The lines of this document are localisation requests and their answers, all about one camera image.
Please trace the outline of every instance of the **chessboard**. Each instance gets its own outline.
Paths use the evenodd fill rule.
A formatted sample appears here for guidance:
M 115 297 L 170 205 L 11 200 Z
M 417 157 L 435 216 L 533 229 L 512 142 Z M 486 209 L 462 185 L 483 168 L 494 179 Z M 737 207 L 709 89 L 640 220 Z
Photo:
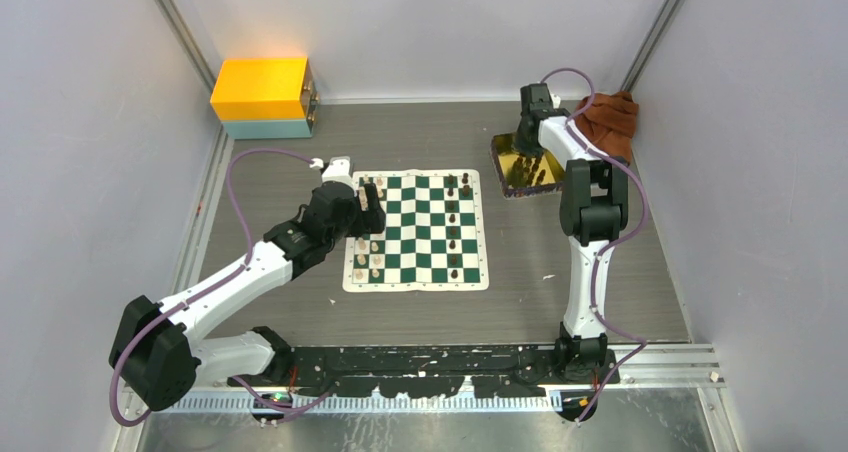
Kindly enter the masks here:
M 356 172 L 377 186 L 382 234 L 347 239 L 344 290 L 485 290 L 489 287 L 476 170 Z

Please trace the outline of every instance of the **folded towel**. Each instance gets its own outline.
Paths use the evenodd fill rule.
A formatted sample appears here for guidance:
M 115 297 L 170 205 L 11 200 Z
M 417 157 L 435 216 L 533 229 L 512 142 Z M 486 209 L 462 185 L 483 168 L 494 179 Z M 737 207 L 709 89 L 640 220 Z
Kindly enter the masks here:
M 577 108 L 586 105 L 587 100 L 588 97 L 580 101 Z M 630 92 L 622 91 L 611 96 L 595 94 L 592 106 L 575 122 L 592 145 L 612 157 L 624 157 L 629 164 L 633 162 L 630 139 L 636 133 L 638 113 L 639 104 L 633 102 Z

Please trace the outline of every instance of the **gray wooden tabletop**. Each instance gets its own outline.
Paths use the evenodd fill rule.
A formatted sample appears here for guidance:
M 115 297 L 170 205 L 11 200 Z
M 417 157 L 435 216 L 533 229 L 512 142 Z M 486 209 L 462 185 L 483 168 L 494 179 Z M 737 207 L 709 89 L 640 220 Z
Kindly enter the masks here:
M 559 196 L 504 199 L 489 155 L 492 136 L 513 131 L 518 114 L 517 103 L 324 106 L 311 139 L 236 142 L 233 154 L 281 147 L 324 159 L 348 155 L 358 170 L 476 169 L 491 281 L 479 292 L 347 293 L 340 246 L 296 281 L 234 314 L 213 335 L 266 325 L 293 345 L 554 340 L 568 303 L 570 271 L 569 245 L 557 219 Z M 319 184 L 315 171 L 276 154 L 247 157 L 233 174 L 255 239 L 293 217 Z M 632 185 L 630 197 L 629 228 L 642 213 Z M 224 194 L 202 277 L 244 251 L 241 227 Z M 606 308 L 611 321 L 650 340 L 689 340 L 653 222 L 615 250 Z

